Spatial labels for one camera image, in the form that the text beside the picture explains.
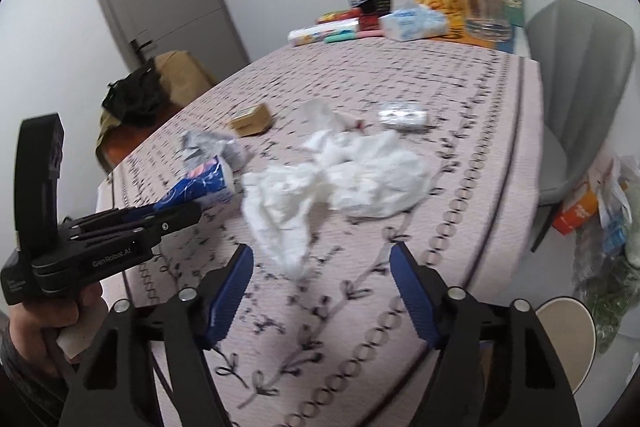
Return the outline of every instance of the human hand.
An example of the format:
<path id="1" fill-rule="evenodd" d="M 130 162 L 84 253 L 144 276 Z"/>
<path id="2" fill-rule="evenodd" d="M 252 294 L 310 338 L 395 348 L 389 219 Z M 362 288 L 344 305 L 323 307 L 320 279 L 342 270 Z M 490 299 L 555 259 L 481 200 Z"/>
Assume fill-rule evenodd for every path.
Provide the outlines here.
<path id="1" fill-rule="evenodd" d="M 102 296 L 99 282 L 80 290 L 78 302 L 83 308 L 93 306 Z M 65 328 L 78 321 L 78 304 L 71 299 L 46 298 L 10 307 L 9 335 L 21 357 L 47 375 L 58 377 L 56 366 L 47 352 L 43 328 Z"/>

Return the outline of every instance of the orange box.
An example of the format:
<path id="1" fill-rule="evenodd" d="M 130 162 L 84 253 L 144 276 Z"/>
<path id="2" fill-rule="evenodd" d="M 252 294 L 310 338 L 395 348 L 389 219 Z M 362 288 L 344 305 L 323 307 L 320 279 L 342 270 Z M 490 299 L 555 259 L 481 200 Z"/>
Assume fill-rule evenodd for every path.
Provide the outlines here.
<path id="1" fill-rule="evenodd" d="M 554 220 L 554 228 L 562 235 L 579 229 L 598 211 L 598 197 L 591 190 L 587 178 L 562 204 L 562 212 Z"/>

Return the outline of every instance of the plastic bag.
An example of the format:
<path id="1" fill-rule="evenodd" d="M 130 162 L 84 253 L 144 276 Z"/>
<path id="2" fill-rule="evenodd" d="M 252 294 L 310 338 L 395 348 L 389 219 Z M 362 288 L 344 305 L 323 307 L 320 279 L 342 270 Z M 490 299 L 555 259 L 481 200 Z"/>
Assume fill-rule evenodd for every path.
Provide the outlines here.
<path id="1" fill-rule="evenodd" d="M 631 226 L 627 230 L 625 254 L 631 266 L 640 268 L 640 168 L 638 159 L 632 156 L 621 158 L 620 164 L 632 217 Z"/>
<path id="2" fill-rule="evenodd" d="M 248 152 L 235 137 L 204 131 L 187 131 L 182 135 L 180 156 L 184 174 L 215 156 L 222 156 L 233 172 L 239 171 L 249 161 Z"/>
<path id="3" fill-rule="evenodd" d="M 610 173 L 596 190 L 598 215 L 576 233 L 574 297 L 591 312 L 601 354 L 618 334 L 626 312 L 640 303 L 640 269 L 629 263 L 624 248 L 633 223 L 640 222 L 621 186 L 631 182 L 628 165 L 621 176 L 620 161 L 614 158 Z"/>

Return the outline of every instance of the chair backrest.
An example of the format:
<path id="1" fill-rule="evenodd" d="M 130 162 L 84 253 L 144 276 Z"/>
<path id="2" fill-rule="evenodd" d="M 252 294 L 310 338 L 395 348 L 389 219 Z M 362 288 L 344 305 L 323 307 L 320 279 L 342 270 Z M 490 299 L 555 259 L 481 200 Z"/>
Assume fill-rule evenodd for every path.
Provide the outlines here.
<path id="1" fill-rule="evenodd" d="M 609 134 L 634 61 L 624 21 L 576 0 L 556 0 L 526 27 L 540 63 L 545 123 L 562 144 L 568 169 L 591 165 Z"/>

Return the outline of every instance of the blue gripper pad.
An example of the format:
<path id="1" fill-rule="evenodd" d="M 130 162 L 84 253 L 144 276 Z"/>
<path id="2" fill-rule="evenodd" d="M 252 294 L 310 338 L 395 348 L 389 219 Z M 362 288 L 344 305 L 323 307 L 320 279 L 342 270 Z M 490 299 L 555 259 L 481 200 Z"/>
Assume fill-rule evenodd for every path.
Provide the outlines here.
<path id="1" fill-rule="evenodd" d="M 415 331 L 431 347 L 439 349 L 443 338 L 438 331 L 436 314 L 447 291 L 444 281 L 436 270 L 419 266 L 404 243 L 393 245 L 389 265 Z"/>
<path id="2" fill-rule="evenodd" d="M 221 269 L 228 271 L 228 274 L 209 305 L 206 337 L 212 346 L 226 338 L 254 273 L 254 252 L 247 245 L 241 246 L 244 248 L 236 251 L 229 263 Z"/>

